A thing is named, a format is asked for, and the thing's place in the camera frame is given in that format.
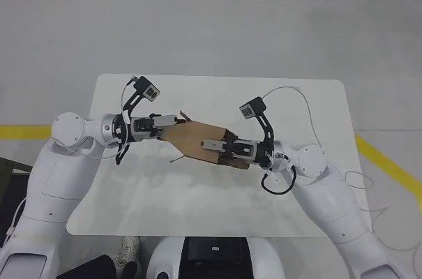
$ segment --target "sneaker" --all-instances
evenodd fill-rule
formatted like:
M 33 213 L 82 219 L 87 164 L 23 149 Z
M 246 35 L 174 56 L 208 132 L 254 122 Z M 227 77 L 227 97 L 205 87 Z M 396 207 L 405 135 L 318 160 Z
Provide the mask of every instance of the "sneaker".
M 125 236 L 122 241 L 122 250 L 113 259 L 116 267 L 124 267 L 128 262 L 139 263 L 137 252 L 140 249 L 140 240 L 137 236 Z

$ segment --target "gray floor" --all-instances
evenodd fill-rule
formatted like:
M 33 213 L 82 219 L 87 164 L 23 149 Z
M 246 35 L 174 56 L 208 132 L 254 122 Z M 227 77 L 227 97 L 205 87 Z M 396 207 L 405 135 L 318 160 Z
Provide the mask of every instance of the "gray floor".
M 422 0 L 0 0 L 0 124 L 88 114 L 103 73 L 340 80 L 356 132 L 422 181 Z M 0 156 L 32 165 L 42 144 L 0 140 Z M 422 241 L 412 194 L 361 164 L 377 185 L 370 208 L 393 206 L 380 237 L 395 248 Z M 83 240 L 90 248 L 64 268 L 104 241 Z M 272 241 L 288 278 L 346 276 L 327 240 Z M 410 268 L 410 252 L 394 254 Z M 416 267 L 422 277 L 422 246 Z

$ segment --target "white table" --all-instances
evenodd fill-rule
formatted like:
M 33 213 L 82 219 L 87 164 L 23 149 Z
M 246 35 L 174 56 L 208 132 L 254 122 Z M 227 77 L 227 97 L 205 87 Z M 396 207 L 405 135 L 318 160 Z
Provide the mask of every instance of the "white table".
M 342 173 L 361 171 L 345 90 L 339 81 L 145 76 L 161 95 L 154 103 L 143 100 L 133 116 L 183 110 L 191 119 L 229 128 L 250 140 L 263 139 L 263 132 L 255 119 L 244 119 L 239 106 L 277 86 L 299 86 L 310 103 L 315 130 L 329 160 Z M 120 94 L 129 79 L 130 75 L 101 75 L 90 117 L 119 112 Z M 315 142 L 302 96 L 281 89 L 265 103 L 276 139 Z M 263 171 L 259 167 L 239 170 L 189 158 L 169 162 L 180 155 L 168 142 L 153 139 L 133 144 L 119 166 L 113 159 L 103 160 L 90 191 L 68 221 L 68 231 L 83 235 L 325 236 L 291 193 L 275 196 L 260 187 Z M 350 176 L 349 182 L 363 187 L 360 175 Z M 360 207 L 368 209 L 365 191 L 354 192 Z M 364 218 L 370 222 L 368 213 Z

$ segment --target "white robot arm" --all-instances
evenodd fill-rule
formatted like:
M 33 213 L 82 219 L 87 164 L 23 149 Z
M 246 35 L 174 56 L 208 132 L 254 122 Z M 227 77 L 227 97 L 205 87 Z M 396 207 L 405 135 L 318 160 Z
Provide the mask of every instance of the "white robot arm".
M 128 143 L 158 138 L 164 127 L 183 123 L 174 115 L 130 117 L 141 99 L 153 101 L 160 93 L 144 77 L 134 77 L 128 85 L 132 82 L 136 92 L 123 106 L 121 114 L 90 120 L 67 113 L 54 121 L 54 138 L 43 147 L 31 172 L 22 217 L 0 250 L 1 279 L 55 278 L 59 270 L 59 243 L 66 231 L 66 222 L 89 191 L 103 151 L 117 146 L 116 163 L 119 164 Z M 276 194 L 292 191 L 308 217 L 332 240 L 351 278 L 415 278 L 390 257 L 370 231 L 352 189 L 339 171 L 327 163 L 321 148 L 285 146 L 274 141 L 272 127 L 263 115 L 265 109 L 259 98 L 241 107 L 245 118 L 259 120 L 265 132 L 263 142 L 236 138 L 213 144 L 205 139 L 203 148 L 220 152 L 225 160 L 244 160 L 282 174 L 294 187 Z M 314 180 L 303 185 L 297 176 Z
M 119 164 L 126 144 L 157 138 L 163 127 L 181 123 L 174 115 L 130 117 L 141 99 L 153 101 L 160 93 L 144 77 L 132 82 L 136 92 L 121 114 L 91 120 L 69 112 L 54 121 L 29 177 L 23 214 L 0 249 L 1 279 L 56 278 L 66 222 L 89 191 L 104 150 L 118 146 Z
M 416 278 L 404 270 L 378 241 L 364 221 L 356 198 L 339 170 L 326 162 L 314 144 L 298 148 L 275 142 L 273 172 L 292 182 L 290 164 L 299 176 L 314 178 L 307 185 L 298 180 L 292 193 L 307 216 L 330 238 L 344 259 L 350 278 Z M 287 154 L 289 160 L 282 160 Z

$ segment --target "yellow tape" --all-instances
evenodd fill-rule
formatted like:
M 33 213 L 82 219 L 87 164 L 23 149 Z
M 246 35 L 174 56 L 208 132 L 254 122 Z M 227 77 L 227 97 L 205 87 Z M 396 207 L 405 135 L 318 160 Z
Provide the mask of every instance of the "yellow tape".
M 51 135 L 51 126 L 0 125 L 0 139 L 39 140 Z
M 376 164 L 383 172 L 386 172 L 391 178 L 403 185 L 417 199 L 419 211 L 422 217 L 422 183 L 413 177 L 409 172 L 392 162 L 383 153 L 366 142 L 362 137 L 355 135 L 356 146 L 359 153 Z

